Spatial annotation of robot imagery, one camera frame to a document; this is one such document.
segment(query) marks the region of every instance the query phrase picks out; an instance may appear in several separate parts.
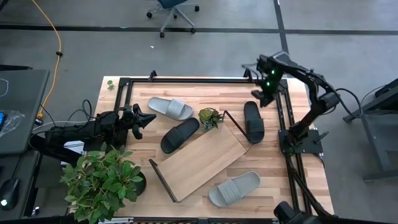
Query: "potted plant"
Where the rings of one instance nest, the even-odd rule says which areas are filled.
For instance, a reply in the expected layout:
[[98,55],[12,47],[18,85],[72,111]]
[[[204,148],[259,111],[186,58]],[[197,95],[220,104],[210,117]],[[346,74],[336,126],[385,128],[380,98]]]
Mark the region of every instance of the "potted plant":
[[[68,185],[65,200],[72,203],[70,208],[79,222],[88,220],[92,224],[110,220],[119,208],[124,207],[124,198],[135,202],[145,189],[146,180],[140,167],[123,160],[132,152],[124,152],[124,146],[118,151],[111,147],[113,150],[107,154],[89,152],[79,158],[75,168],[67,165],[63,169],[65,175],[60,182]],[[101,146],[102,151],[106,148],[106,144]]]
[[205,132],[212,128],[218,128],[217,124],[222,122],[222,115],[213,108],[205,108],[199,111],[199,120],[204,125]]

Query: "wooden tray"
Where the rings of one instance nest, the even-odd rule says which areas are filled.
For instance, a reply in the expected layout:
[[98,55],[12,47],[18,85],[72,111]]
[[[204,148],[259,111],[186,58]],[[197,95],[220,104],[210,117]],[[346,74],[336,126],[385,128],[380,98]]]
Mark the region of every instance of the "wooden tray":
[[173,202],[181,202],[246,153],[229,128],[221,123],[157,165],[150,164]]

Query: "concrete floor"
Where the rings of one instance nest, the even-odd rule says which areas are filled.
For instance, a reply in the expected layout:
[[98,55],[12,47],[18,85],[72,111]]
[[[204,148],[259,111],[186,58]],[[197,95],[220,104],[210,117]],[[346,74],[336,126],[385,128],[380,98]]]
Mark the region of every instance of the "concrete floor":
[[[37,2],[58,26],[160,27],[166,17],[160,13],[151,20],[146,18],[153,1]],[[286,37],[279,35],[281,20],[277,20],[274,2],[280,4]],[[347,88],[359,98],[397,78],[395,0],[202,0],[200,7],[198,13],[192,7],[183,11],[198,28],[215,28],[212,32],[169,32],[160,39],[158,32],[61,31],[64,56],[47,110],[61,121],[84,99],[95,106],[105,75],[149,75],[156,70],[158,75],[240,77],[242,63],[255,62],[259,54],[280,50],[280,38],[287,40],[296,62],[314,68],[335,88]],[[46,26],[47,21],[30,1],[13,0],[0,12],[0,24]],[[170,26],[188,27],[181,19]],[[238,29],[228,32],[226,28]],[[260,29],[271,33],[257,33]],[[303,35],[289,30],[327,30],[335,34]],[[349,35],[358,30],[369,32]],[[53,75],[57,49],[52,31],[0,30],[0,64],[48,69]],[[351,110],[357,108],[351,96],[343,93],[342,97]],[[66,101],[70,102],[68,108],[64,107]],[[362,175],[377,171],[376,161],[362,124],[345,124],[341,119],[345,115],[339,106],[315,123],[319,130],[330,132],[322,144],[335,213],[345,218],[397,223],[398,179],[362,181]],[[83,116],[74,120],[83,120]],[[61,173],[58,161],[46,159],[43,168],[37,183],[41,187],[38,204],[42,215],[62,215],[66,204],[60,194],[64,189],[57,183]]]

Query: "small succulent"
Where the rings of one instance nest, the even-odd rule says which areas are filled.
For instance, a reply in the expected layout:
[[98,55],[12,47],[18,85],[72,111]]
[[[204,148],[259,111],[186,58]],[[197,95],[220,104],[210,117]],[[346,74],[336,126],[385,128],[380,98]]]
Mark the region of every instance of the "small succulent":
[[203,129],[207,132],[214,127],[218,128],[217,124],[221,122],[222,115],[213,108],[205,108],[199,111],[199,119],[204,125]]
[[107,84],[108,84],[108,90],[113,90],[113,89],[114,89],[114,85],[113,85],[112,80],[109,80],[109,81],[107,82]]

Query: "black desk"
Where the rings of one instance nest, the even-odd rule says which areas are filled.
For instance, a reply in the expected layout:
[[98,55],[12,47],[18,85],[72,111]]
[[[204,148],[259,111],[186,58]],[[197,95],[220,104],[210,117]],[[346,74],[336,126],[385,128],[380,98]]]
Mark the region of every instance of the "black desk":
[[[19,161],[18,168],[16,170],[16,178],[19,179],[19,200],[16,207],[11,211],[3,211],[0,209],[0,221],[4,220],[16,220],[20,219],[24,212],[25,207],[28,204],[28,196],[32,184],[34,183],[34,174],[39,170],[40,155],[37,151],[29,151],[24,153]],[[6,156],[0,158],[0,185],[6,180],[10,179],[16,165],[18,163],[19,156]]]
[[[49,78],[46,70],[18,70],[0,72],[0,78],[9,83],[8,93],[0,97],[0,110],[19,111],[25,115],[18,127],[0,138],[0,156],[21,154],[27,150],[34,121]],[[0,93],[6,91],[0,80]]]

